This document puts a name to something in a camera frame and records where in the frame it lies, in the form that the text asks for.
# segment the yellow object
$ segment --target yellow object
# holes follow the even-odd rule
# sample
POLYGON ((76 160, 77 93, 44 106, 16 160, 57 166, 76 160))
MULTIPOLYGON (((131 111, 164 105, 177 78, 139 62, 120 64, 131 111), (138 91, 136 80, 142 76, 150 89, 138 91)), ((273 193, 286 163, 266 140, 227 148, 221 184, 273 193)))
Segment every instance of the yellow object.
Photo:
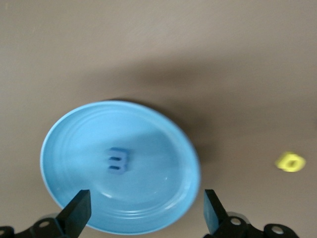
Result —
POLYGON ((306 160, 303 157, 288 151, 285 152, 275 162, 275 164, 279 169, 282 169, 286 172, 297 172, 305 166, 306 160))

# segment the yellow block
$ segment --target yellow block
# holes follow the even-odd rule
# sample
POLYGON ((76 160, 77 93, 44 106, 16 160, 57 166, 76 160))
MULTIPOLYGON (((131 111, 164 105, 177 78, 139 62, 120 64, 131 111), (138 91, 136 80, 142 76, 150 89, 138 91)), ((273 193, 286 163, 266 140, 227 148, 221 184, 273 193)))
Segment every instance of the yellow block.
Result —
POLYGON ((297 172, 301 170, 306 164, 306 160, 293 153, 285 152, 276 162, 275 165, 286 172, 297 172))

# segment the brown surface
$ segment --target brown surface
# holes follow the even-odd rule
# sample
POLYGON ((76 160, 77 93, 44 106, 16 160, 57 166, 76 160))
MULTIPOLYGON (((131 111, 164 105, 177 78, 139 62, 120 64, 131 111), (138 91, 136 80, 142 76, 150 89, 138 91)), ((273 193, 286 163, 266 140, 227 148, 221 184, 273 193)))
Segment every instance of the brown surface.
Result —
POLYGON ((166 113, 201 158, 196 203, 146 237, 207 233, 203 188, 259 229, 315 237, 316 22, 316 0, 1 1, 0 224, 21 231, 59 211, 40 175, 47 131, 79 105, 121 98, 166 113), (277 169, 285 150, 307 166, 277 169))

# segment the screw hole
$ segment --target screw hole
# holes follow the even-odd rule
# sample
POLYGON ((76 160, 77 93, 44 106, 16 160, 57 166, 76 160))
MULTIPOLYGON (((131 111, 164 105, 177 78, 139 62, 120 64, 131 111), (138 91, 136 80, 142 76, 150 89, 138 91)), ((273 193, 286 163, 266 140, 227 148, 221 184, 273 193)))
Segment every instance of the screw hole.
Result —
POLYGON ((272 227, 272 231, 273 231, 274 233, 276 233, 276 234, 279 234, 279 235, 284 234, 283 229, 282 229, 281 227, 278 227, 278 226, 272 227))
POLYGON ((236 226, 239 226, 241 225, 241 221, 238 219, 238 218, 231 218, 231 223, 236 225, 236 226))
POLYGON ((42 223, 39 224, 39 227, 40 227, 40 228, 47 227, 47 226, 49 225, 49 223, 50 223, 50 222, 48 222, 48 221, 44 221, 44 222, 42 222, 42 223))
POLYGON ((120 167, 118 167, 118 166, 109 166, 109 169, 111 169, 111 170, 119 170, 120 167))
POLYGON ((288 162, 288 166, 291 167, 291 168, 295 167, 296 164, 297 164, 296 160, 291 160, 290 162, 288 162))
POLYGON ((120 160, 121 160, 121 158, 119 158, 119 157, 113 157, 113 156, 111 156, 110 159, 111 159, 111 160, 115 160, 115 161, 120 161, 120 160))

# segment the blue plate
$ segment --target blue plate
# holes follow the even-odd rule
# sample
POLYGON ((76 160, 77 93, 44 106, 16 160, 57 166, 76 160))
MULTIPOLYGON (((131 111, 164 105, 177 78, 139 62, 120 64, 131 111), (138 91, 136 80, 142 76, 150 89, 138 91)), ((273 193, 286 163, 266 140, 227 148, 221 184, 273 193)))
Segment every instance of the blue plate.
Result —
POLYGON ((41 172, 62 208, 89 189, 88 226, 121 235, 177 221, 200 182, 197 155, 184 132, 162 114, 124 101, 87 104, 59 119, 44 140, 41 172))

